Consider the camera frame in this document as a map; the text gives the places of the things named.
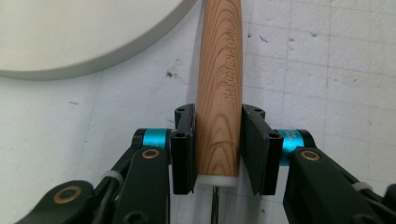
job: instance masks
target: wooden handle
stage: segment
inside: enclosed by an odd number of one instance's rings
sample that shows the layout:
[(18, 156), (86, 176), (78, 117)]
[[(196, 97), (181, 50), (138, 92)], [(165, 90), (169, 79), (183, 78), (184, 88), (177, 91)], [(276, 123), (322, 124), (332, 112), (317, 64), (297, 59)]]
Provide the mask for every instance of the wooden handle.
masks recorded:
[(198, 174), (238, 176), (241, 111), (241, 3), (207, 0), (196, 112)]

